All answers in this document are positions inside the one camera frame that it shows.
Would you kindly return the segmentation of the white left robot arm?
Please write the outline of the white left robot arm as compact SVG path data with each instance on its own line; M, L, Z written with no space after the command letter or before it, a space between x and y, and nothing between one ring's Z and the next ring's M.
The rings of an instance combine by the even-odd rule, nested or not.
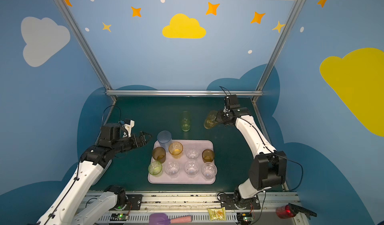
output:
M94 145L82 155L73 176L37 225L70 225L89 188L102 176L116 154L145 146L153 135L140 132L130 137L107 142L106 147Z

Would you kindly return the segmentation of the dark amber dimpled glass back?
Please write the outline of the dark amber dimpled glass back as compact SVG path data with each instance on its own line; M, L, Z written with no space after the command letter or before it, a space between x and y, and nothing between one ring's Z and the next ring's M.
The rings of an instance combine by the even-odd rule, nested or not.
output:
M158 161L163 164L166 161L166 150L162 147L154 148L152 151L152 158L155 161Z

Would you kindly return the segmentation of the tall blue plastic glass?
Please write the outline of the tall blue plastic glass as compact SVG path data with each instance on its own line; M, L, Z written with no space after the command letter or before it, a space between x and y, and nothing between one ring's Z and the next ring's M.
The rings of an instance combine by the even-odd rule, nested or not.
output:
M158 140L159 146L165 149L166 152L168 152L169 147L172 143L172 134L169 131L161 131L157 135L157 140Z

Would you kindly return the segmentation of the short yellow glass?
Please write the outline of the short yellow glass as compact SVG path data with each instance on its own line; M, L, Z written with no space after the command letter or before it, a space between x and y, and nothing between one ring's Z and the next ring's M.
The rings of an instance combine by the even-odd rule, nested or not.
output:
M182 156L184 147L180 142L173 142L169 146L169 153L173 158L179 159Z

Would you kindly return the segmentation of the amber dimpled glass front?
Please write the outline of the amber dimpled glass front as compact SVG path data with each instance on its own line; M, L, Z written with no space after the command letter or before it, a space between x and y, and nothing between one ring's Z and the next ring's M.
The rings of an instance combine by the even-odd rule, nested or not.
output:
M210 149L205 149L202 152L202 159L204 163L212 163L215 159L215 153L214 151Z

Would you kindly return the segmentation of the clear faceted glass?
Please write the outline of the clear faceted glass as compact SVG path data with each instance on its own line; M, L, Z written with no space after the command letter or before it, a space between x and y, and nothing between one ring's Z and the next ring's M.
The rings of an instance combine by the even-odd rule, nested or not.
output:
M205 163L202 167L201 172L204 179L209 181L216 178L218 170L213 163Z
M184 165L184 171L189 178L194 178L199 173L199 170L199 164L197 161L186 161Z
M200 150L196 147L188 148L186 150L186 156L190 160L196 160L200 155Z
M165 162L165 173L172 179L179 175L180 165L177 162Z

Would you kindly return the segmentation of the tall green plastic glass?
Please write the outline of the tall green plastic glass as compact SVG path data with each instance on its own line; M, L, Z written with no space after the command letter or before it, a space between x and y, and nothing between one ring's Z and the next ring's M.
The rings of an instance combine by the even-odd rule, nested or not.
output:
M181 128L183 132L188 132L191 129L191 118L188 111L182 112Z

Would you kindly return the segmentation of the tall yellow-green glass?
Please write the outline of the tall yellow-green glass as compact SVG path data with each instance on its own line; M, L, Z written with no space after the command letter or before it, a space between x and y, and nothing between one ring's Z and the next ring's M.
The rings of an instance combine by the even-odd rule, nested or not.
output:
M163 165L159 161L152 162L148 167L148 172L151 176L159 177L163 172Z

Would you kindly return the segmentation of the tall yellow plastic glass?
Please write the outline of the tall yellow plastic glass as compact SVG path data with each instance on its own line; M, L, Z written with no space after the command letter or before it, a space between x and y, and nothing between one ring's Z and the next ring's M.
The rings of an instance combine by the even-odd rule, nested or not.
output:
M212 110L207 115L205 122L204 122L204 127L207 130L214 128L218 124L217 114L218 114L218 112L216 110Z

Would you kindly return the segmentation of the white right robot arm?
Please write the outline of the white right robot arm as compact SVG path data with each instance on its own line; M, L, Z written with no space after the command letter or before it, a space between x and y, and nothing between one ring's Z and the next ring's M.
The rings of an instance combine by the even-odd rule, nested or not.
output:
M258 193L285 183L287 156L283 151L277 151L268 142L247 108L220 110L216 121L236 127L243 135L254 157L248 179L240 184L234 193L235 206L243 210L257 197Z

